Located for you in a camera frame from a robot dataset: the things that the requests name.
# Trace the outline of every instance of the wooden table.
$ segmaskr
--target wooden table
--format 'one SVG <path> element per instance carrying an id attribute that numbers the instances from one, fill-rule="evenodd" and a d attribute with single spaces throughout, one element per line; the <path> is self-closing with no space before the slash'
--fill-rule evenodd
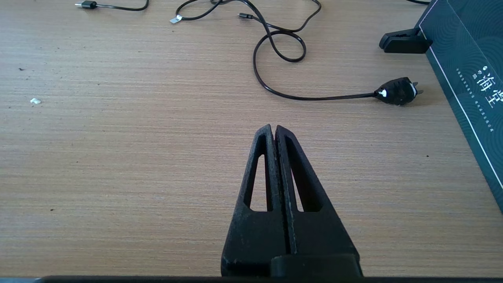
<path id="1" fill-rule="evenodd" d="M 286 28 L 316 8 L 253 2 Z M 426 57 L 377 46 L 424 6 L 325 0 L 299 33 L 302 63 L 282 61 L 269 44 L 259 51 L 263 78 L 289 94 L 419 81 L 425 93 L 394 107 L 273 96 L 251 65 L 263 28 L 236 16 L 248 8 L 234 2 L 172 25 L 181 3 L 125 12 L 2 2 L 0 276 L 219 275 L 251 140 L 267 123 L 297 135 L 365 275 L 503 276 L 503 216 Z M 290 38 L 277 42 L 286 55 L 300 52 Z"/>

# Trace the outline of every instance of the white debris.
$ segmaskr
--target white debris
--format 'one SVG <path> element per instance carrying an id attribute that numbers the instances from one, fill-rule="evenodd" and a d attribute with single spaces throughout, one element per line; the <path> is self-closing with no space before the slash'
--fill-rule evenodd
<path id="1" fill-rule="evenodd" d="M 36 98 L 34 98 L 34 99 L 30 100 L 30 102 L 31 102 L 31 103 L 33 103 L 33 104 L 40 104 L 40 103 L 42 103 L 42 101 L 41 101 L 41 100 L 38 100 L 38 99 L 36 99 Z"/>

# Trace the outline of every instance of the black cable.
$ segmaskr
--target black cable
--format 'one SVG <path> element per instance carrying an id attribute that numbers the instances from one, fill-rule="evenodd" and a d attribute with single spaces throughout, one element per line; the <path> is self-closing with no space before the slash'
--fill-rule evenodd
<path id="1" fill-rule="evenodd" d="M 188 5 L 188 4 L 192 3 L 192 2 L 196 2 L 196 1 L 199 1 L 199 0 L 188 0 L 187 2 L 181 4 L 177 8 L 177 10 L 176 10 L 177 17 L 180 16 L 180 10 L 182 10 L 183 7 L 185 7 L 186 5 Z M 262 45 L 262 43 L 264 41 L 266 41 L 267 39 L 269 39 L 269 41 L 271 43 L 271 46 L 274 49 L 274 52 L 276 52 L 276 54 L 281 59 L 283 59 L 285 61 L 288 61 L 288 62 L 293 62 L 293 63 L 300 62 L 302 59 L 304 59 L 304 57 L 306 56 L 306 52 L 307 52 L 306 45 L 305 45 L 304 41 L 302 40 L 302 38 L 300 38 L 300 36 L 296 35 L 295 32 L 298 32 L 298 31 L 301 31 L 302 29 L 304 29 L 304 27 L 307 25 L 307 23 L 309 22 L 309 20 L 311 20 L 311 18 L 314 17 L 314 15 L 318 14 L 318 12 L 321 10 L 321 3 L 318 0 L 312 0 L 313 2 L 315 2 L 318 5 L 318 9 L 314 13 L 312 13 L 311 16 L 309 16 L 306 19 L 306 21 L 304 22 L 304 24 L 300 28 L 294 29 L 294 30 L 284 29 L 284 28 L 281 28 L 281 27 L 278 27 L 278 26 L 274 26 L 274 25 L 271 25 L 271 24 L 267 23 L 266 20 L 264 19 L 264 17 L 262 16 L 262 14 L 260 13 L 260 11 L 257 9 L 257 7 L 255 7 L 249 0 L 210 0 L 210 2 L 213 4 L 213 7 L 211 7 L 208 11 L 206 11 L 203 14 L 201 14 L 199 16 L 196 16 L 196 17 L 183 17 L 183 16 L 181 16 L 181 19 L 179 19 L 179 20 L 182 20 L 182 21 L 198 20 L 198 19 L 200 19 L 200 18 L 208 15 L 209 13 L 211 13 L 215 8 L 217 8 L 218 5 L 227 4 L 227 3 L 230 3 L 230 2 L 233 2 L 233 1 L 239 1 L 239 2 L 244 3 L 245 5 L 247 5 L 256 14 L 256 16 L 253 16 L 253 15 L 241 13 L 241 14 L 239 14 L 240 17 L 246 18 L 246 19 L 256 20 L 256 21 L 262 23 L 262 25 L 264 26 L 264 29 L 266 30 L 267 34 L 264 37 L 262 37 L 262 39 L 259 40 L 259 42 L 255 46 L 255 50 L 253 52 L 253 68 L 254 68 L 254 73 L 255 73 L 255 76 L 257 77 L 257 80 L 269 92 L 271 92 L 271 93 L 273 93 L 273 94 L 275 94 L 277 96 L 281 96 L 281 97 L 288 98 L 288 99 L 309 100 L 309 101 L 314 101 L 314 100 L 340 100 L 340 99 L 364 98 L 364 97 L 375 97 L 376 96 L 376 93 L 364 93 L 364 94 L 342 95 L 342 96 L 329 96 L 329 97 L 302 97 L 302 96 L 293 96 L 293 95 L 284 94 L 284 93 L 281 93 L 281 92 L 278 92 L 278 91 L 272 89 L 260 77 L 259 71 L 257 70 L 257 52 L 259 50 L 259 47 Z M 271 32 L 269 28 L 276 29 L 276 31 Z M 302 55 L 300 57 L 298 57 L 298 58 L 288 58 L 288 57 L 284 56 L 277 49 L 276 45 L 274 44 L 273 35 L 277 35 L 277 34 L 284 34 L 284 35 L 288 35 L 288 36 L 291 36 L 291 37 L 295 38 L 302 45 Z"/>
<path id="2" fill-rule="evenodd" d="M 419 0 L 405 0 L 405 1 L 409 1 L 409 2 L 412 2 L 412 3 L 416 3 L 416 4 L 423 4 L 423 5 L 428 5 L 428 4 L 430 4 L 430 2 L 427 2 L 427 1 L 419 1 Z"/>
<path id="3" fill-rule="evenodd" d="M 80 6 L 81 8 L 84 9 L 95 9 L 95 8 L 109 8 L 109 9 L 117 9 L 117 10 L 125 10 L 125 11 L 143 11 L 148 7 L 148 2 L 149 0 L 145 0 L 145 5 L 140 8 L 127 8 L 127 7 L 120 7 L 120 6 L 113 6 L 113 5 L 103 5 L 103 4 L 98 4 L 96 1 L 81 1 L 78 2 L 77 6 Z"/>

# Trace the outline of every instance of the black clip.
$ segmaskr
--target black clip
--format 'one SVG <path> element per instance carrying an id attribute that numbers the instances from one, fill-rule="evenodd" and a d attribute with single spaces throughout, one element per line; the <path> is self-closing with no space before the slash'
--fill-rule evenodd
<path id="1" fill-rule="evenodd" d="M 426 53 L 433 40 L 426 39 L 420 28 L 383 35 L 379 47 L 386 53 Z"/>
<path id="2" fill-rule="evenodd" d="M 265 155 L 268 211 L 250 209 Z M 298 210 L 294 184 L 301 205 Z M 255 134 L 222 252 L 223 276 L 361 277 L 360 256 L 295 135 L 278 126 Z"/>

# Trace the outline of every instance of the wood grain surface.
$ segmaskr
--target wood grain surface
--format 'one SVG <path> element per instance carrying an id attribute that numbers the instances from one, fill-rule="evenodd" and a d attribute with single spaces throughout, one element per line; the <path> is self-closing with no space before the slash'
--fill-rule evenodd
<path id="1" fill-rule="evenodd" d="M 316 9 L 253 2 L 286 28 Z M 263 78 L 289 94 L 419 81 L 425 93 L 394 107 L 273 96 L 251 65 L 263 27 L 236 16 L 249 9 L 234 2 L 172 25 L 181 3 L 125 12 L 2 1 L 0 276 L 219 275 L 250 143 L 268 123 L 297 135 L 365 275 L 503 276 L 503 216 L 425 55 L 378 47 L 424 6 L 324 0 L 299 33 L 303 62 L 282 61 L 268 43 L 259 51 Z M 286 55 L 301 51 L 277 42 Z"/>

